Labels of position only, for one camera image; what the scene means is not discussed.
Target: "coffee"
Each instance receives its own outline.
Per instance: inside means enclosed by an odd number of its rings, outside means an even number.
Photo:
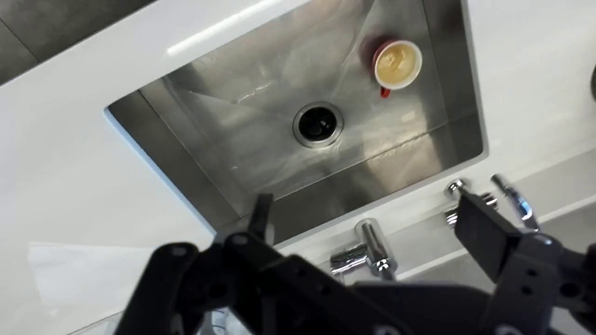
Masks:
[[[388,86],[398,86],[416,73],[418,54],[409,45],[394,45],[379,56],[377,77]]]

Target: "gray floor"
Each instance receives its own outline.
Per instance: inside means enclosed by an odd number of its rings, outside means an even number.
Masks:
[[[154,0],[0,0],[0,86]]]

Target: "chrome faucet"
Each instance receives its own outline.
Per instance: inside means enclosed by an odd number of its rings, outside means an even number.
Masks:
[[[509,184],[506,177],[494,175],[491,181],[508,196],[509,203],[515,205],[526,233],[541,233],[535,209],[530,201],[513,184]]]
[[[359,237],[359,244],[332,255],[332,272],[334,276],[345,276],[355,268],[370,265],[372,274],[385,279],[394,281],[398,261],[388,246],[381,225],[377,220],[368,218],[357,224],[355,233]]]

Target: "faucet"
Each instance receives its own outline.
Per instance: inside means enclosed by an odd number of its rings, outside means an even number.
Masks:
[[[385,281],[394,281],[398,261],[381,231],[379,222],[373,218],[362,220],[357,224],[355,233],[360,242],[342,253],[332,255],[331,259],[334,276],[345,276],[368,265],[373,276]]]

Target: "screw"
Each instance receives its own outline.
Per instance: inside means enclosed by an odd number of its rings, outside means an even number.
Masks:
[[[401,332],[392,326],[377,326],[375,335],[401,335]]]
[[[496,196],[493,196],[491,192],[483,194],[481,198],[487,207],[500,209],[500,199]]]
[[[524,335],[519,328],[504,324],[496,330],[496,335]]]
[[[249,237],[245,237],[245,235],[236,235],[236,237],[232,237],[232,244],[236,244],[236,246],[247,246],[247,244],[249,244]]]

